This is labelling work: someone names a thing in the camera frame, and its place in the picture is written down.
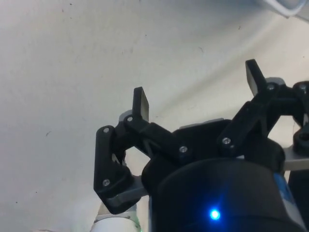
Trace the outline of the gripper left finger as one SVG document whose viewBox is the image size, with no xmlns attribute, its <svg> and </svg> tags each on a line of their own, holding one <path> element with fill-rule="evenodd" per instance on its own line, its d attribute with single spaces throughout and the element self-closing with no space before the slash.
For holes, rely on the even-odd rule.
<svg viewBox="0 0 309 232">
<path fill-rule="evenodd" d="M 159 158 L 179 167 L 192 160 L 192 150 L 165 128 L 149 122 L 149 103 L 142 87 L 133 91 L 132 109 L 116 127 L 104 126 L 96 133 L 95 193 L 113 214 L 119 214 L 152 196 L 158 183 L 145 174 L 135 176 L 125 165 L 126 151 L 135 147 L 151 160 Z"/>
</svg>

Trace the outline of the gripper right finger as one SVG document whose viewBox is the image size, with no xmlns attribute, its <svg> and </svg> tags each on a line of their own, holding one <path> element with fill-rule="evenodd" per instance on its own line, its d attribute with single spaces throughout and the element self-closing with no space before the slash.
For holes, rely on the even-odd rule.
<svg viewBox="0 0 309 232">
<path fill-rule="evenodd" d="M 281 79 L 268 81 L 255 59 L 245 62 L 253 99 L 246 102 L 217 139 L 222 154 L 235 156 L 254 137 L 266 138 L 281 116 L 292 116 L 301 129 L 294 134 L 293 149 L 309 154 L 309 83 L 288 87 Z"/>
</svg>

